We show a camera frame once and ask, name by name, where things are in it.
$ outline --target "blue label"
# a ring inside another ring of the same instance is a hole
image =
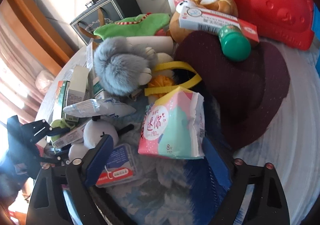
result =
[[[124,145],[115,148],[107,160],[106,168],[119,168],[129,162],[128,153]]]
[[[313,10],[313,23],[311,28],[316,34],[317,38],[320,40],[320,12],[316,5],[314,5]]]

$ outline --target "red plastic case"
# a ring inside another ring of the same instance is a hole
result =
[[[235,0],[239,18],[257,26],[260,36],[307,50],[313,40],[313,0]]]

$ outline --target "curtain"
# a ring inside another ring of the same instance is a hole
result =
[[[7,117],[4,111],[9,109],[11,115],[18,115],[22,124],[35,120],[44,98],[35,80],[43,69],[0,13],[0,115]],[[6,122],[6,119],[0,116],[0,121]]]

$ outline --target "white cylinder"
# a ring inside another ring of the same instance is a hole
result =
[[[173,39],[169,36],[136,36],[127,37],[127,42],[132,45],[145,44],[151,47],[156,53],[173,54]]]
[[[83,143],[76,143],[70,147],[69,150],[69,160],[72,162],[76,158],[83,158],[88,152],[88,148],[84,146]]]
[[[111,135],[113,139],[113,146],[116,146],[119,141],[119,137],[115,127],[102,119],[97,121],[90,120],[83,131],[84,146],[89,149],[95,148],[104,134]]]

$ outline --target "metal screw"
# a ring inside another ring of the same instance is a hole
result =
[[[45,163],[43,166],[42,166],[42,169],[44,170],[47,170],[50,168],[50,164],[49,163]]]
[[[268,169],[272,170],[272,169],[274,168],[274,165],[271,164],[271,163],[267,163],[267,164],[266,164],[266,167],[267,167]]]
[[[243,161],[239,158],[235,159],[235,164],[236,165],[243,165]]]
[[[77,159],[74,159],[74,160],[72,161],[72,163],[73,163],[73,165],[79,165],[79,164],[82,163],[82,160],[81,160],[80,158],[77,158]]]

